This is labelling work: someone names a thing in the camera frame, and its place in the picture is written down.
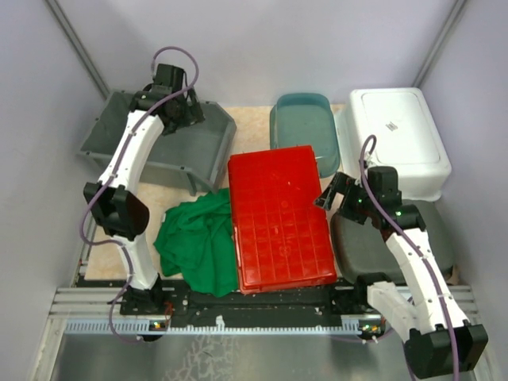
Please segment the grey plastic tub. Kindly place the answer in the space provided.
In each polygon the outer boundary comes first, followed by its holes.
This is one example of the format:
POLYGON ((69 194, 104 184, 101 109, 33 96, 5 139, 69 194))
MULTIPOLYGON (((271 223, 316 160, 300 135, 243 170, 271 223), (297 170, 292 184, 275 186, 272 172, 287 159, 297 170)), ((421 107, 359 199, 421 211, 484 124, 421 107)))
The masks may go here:
MULTIPOLYGON (((435 204, 422 200, 405 200, 403 203, 413 203, 419 209, 426 223, 437 265, 441 274, 448 279, 452 276, 456 256, 448 229, 435 204)), ((330 236, 337 265, 346 281, 354 283, 360 275, 383 273, 397 285, 405 283, 396 259, 369 219, 359 225, 334 214, 330 220, 330 236)))

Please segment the grey plastic bin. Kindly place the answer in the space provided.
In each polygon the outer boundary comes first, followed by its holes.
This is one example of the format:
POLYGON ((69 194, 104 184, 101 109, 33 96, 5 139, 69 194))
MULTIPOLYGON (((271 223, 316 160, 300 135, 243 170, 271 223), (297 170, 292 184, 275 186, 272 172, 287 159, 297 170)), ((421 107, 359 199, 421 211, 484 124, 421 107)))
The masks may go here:
MULTIPOLYGON (((114 91, 77 151, 99 174, 120 142, 132 98, 132 93, 114 91)), ((157 139, 141 172, 142 183, 181 188, 191 195, 220 188, 237 125, 216 102, 200 106, 204 122, 157 139)))

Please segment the red plastic crate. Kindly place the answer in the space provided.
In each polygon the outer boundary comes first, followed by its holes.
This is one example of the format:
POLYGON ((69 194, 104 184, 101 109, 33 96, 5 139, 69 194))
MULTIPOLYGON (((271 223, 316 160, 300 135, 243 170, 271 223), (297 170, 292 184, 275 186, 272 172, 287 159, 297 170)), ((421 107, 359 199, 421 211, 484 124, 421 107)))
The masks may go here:
POLYGON ((309 145, 235 154, 228 162, 239 288, 258 294, 337 280, 321 184, 309 145))

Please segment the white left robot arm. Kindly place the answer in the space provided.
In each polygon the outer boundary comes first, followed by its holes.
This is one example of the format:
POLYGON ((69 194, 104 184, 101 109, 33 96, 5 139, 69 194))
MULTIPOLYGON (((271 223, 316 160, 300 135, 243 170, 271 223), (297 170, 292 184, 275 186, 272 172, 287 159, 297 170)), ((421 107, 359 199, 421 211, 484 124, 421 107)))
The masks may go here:
POLYGON ((86 213, 106 235, 103 244, 116 245, 127 279, 115 302, 122 314, 154 315, 166 301, 158 271, 148 249, 150 212, 137 197, 141 172, 157 139, 203 121, 193 83, 187 73, 169 64, 155 68, 152 83, 133 96, 118 146, 99 179, 87 183, 86 213))

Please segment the large white plastic container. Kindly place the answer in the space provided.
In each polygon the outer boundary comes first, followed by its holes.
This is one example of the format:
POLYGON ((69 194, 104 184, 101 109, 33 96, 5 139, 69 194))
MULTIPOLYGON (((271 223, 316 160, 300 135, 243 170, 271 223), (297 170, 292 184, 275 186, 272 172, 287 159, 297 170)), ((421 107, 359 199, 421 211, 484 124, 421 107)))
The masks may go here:
POLYGON ((360 177, 360 150, 374 135, 367 164, 394 167, 405 199, 440 199, 452 165, 418 88, 353 90, 334 118, 344 173, 360 177))

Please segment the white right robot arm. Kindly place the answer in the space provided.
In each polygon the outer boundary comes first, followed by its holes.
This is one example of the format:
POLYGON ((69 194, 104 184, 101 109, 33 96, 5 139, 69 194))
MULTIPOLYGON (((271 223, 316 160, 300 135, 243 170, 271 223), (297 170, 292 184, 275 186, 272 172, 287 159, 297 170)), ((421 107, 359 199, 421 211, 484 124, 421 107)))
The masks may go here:
POLYGON ((315 206, 329 210, 342 195, 336 212, 356 224, 370 220, 395 258, 411 297, 405 298, 382 273, 360 275, 354 302, 364 314, 380 312, 399 335, 412 375, 419 379, 475 368, 488 343, 487 331, 473 324, 456 302, 437 265, 420 210, 404 202, 394 167, 370 167, 359 179, 337 172, 315 206))

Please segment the teal translucent plastic tub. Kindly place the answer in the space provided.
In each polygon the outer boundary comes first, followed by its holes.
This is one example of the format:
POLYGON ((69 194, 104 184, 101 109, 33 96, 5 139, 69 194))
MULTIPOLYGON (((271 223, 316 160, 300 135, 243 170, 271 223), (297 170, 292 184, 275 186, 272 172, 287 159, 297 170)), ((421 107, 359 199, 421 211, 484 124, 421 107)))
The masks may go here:
POLYGON ((317 93, 281 96, 269 116, 270 148, 309 145, 322 179, 334 175, 340 165, 337 130, 327 97, 317 93))

